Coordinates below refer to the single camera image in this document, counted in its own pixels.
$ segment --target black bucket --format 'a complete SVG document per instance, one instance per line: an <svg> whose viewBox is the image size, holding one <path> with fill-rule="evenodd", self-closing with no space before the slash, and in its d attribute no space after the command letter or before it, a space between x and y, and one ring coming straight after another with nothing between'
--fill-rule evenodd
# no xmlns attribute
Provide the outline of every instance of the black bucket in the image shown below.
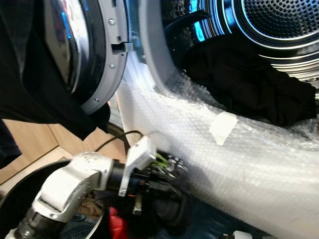
<svg viewBox="0 0 319 239"><path fill-rule="evenodd" d="M0 203L0 239L4 239L10 230L18 226L46 178L69 162L70 160L58 161L39 168L24 177L8 192ZM109 233L108 214L106 213L100 217L86 238L109 238Z"/></svg>

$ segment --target black cloth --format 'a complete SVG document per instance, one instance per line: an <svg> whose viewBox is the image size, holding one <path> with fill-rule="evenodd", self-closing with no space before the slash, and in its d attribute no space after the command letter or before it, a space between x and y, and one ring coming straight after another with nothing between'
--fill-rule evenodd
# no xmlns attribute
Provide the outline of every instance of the black cloth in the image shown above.
<svg viewBox="0 0 319 239"><path fill-rule="evenodd" d="M0 119L60 123L85 139L96 125L67 92L39 36L34 15L43 12L33 11L32 0L0 3ZM8 9L13 13L3 14Z"/></svg>
<svg viewBox="0 0 319 239"><path fill-rule="evenodd" d="M10 131L4 122L0 120L0 169L6 167L20 155L21 152Z"/></svg>
<svg viewBox="0 0 319 239"><path fill-rule="evenodd" d="M315 87L273 68L238 33L197 44L181 67L230 112L281 126L316 117Z"/></svg>

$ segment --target dryer door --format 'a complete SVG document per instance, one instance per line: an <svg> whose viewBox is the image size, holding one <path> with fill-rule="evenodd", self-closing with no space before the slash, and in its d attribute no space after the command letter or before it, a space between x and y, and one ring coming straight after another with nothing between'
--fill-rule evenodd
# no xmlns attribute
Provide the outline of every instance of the dryer door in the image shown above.
<svg viewBox="0 0 319 239"><path fill-rule="evenodd" d="M44 0L45 41L86 114L114 94L125 68L128 24L122 0Z"/></svg>

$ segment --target white connector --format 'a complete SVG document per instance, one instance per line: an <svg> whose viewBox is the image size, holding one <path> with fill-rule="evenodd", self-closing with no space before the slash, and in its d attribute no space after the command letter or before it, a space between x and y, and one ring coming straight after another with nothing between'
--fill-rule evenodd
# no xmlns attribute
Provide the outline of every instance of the white connector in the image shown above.
<svg viewBox="0 0 319 239"><path fill-rule="evenodd" d="M156 147L147 136L142 137L128 151L127 162L125 164L119 196L124 197L128 189L132 171L137 168L143 170L150 163L156 160Z"/></svg>
<svg viewBox="0 0 319 239"><path fill-rule="evenodd" d="M241 231L235 231L233 236L235 239L253 239L253 236L251 234Z"/></svg>

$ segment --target blue light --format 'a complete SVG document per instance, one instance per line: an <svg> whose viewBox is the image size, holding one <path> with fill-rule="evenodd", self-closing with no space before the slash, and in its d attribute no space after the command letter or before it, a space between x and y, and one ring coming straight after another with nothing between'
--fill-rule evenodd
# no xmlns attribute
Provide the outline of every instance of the blue light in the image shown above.
<svg viewBox="0 0 319 239"><path fill-rule="evenodd" d="M64 22L64 26L65 26L65 30L66 30L66 35L67 35L68 38L70 39L70 38L71 38L71 34L70 34L70 31L69 31L69 25L68 25L68 21L67 21L67 19L66 19L65 12L62 12L62 19L63 19L63 22Z"/></svg>
<svg viewBox="0 0 319 239"><path fill-rule="evenodd" d="M84 9L85 9L86 11L88 11L88 10L89 10L89 7L88 7L88 5L87 5L86 1L85 1L85 0L83 0L83 3L84 3Z"/></svg>
<svg viewBox="0 0 319 239"><path fill-rule="evenodd" d="M235 24L235 19L234 19L234 16L233 16L232 9L226 8L225 13L226 13L226 18L227 18L228 24L231 25L231 26L234 25Z"/></svg>
<svg viewBox="0 0 319 239"><path fill-rule="evenodd" d="M197 4L198 4L198 0L191 0L190 6L189 6L189 12L197 11ZM205 37L204 37L203 30L201 29L199 21L194 24L194 27L195 27L196 36L198 40L204 41Z"/></svg>

